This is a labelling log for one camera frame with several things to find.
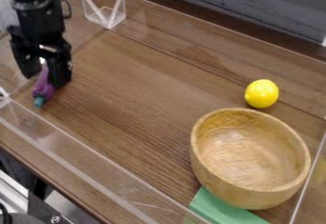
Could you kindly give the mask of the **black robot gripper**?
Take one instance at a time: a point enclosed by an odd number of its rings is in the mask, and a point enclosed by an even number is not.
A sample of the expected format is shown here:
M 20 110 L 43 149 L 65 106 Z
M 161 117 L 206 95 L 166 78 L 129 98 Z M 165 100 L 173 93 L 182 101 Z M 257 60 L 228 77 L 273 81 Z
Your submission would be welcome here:
M 49 79 L 57 89 L 71 80 L 71 44 L 65 38 L 66 20 L 62 0 L 14 0 L 18 24 L 8 26 L 14 57 L 23 76 L 42 71 L 47 58 Z

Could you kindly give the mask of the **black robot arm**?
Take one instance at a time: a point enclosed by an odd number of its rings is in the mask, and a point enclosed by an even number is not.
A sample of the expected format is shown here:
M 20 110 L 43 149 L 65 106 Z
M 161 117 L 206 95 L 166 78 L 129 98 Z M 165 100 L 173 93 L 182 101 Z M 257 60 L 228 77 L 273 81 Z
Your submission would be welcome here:
M 42 71 L 41 58 L 49 67 L 49 81 L 62 88 L 71 80 L 71 44 L 65 38 L 63 0 L 12 0 L 18 25 L 7 27 L 14 58 L 27 79 Z

